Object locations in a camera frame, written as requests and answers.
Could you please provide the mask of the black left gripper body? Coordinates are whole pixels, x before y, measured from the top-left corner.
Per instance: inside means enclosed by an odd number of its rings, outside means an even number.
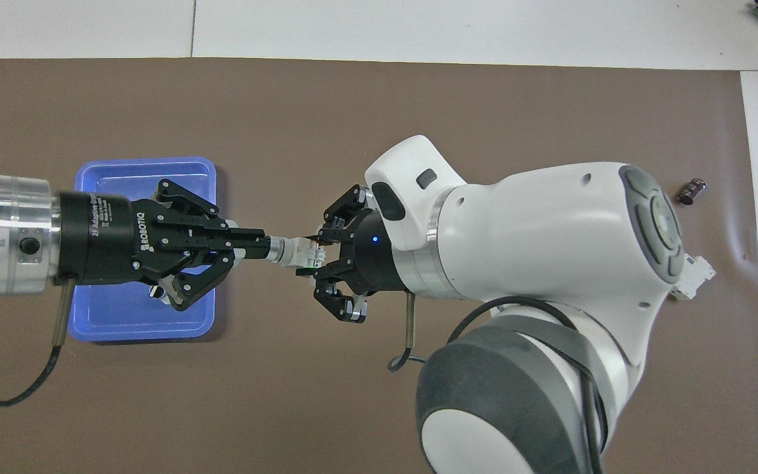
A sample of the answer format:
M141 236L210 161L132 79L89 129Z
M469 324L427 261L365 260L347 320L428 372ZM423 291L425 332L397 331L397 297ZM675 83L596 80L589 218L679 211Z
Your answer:
M149 232L159 204L95 192L61 192L57 284L157 283Z

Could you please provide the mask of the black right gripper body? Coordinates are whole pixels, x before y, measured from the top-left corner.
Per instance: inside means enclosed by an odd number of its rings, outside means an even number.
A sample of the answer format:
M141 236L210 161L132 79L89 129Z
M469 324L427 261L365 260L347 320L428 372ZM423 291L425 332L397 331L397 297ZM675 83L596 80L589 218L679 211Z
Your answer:
M355 223L349 287L356 294L405 292L381 213L365 209Z

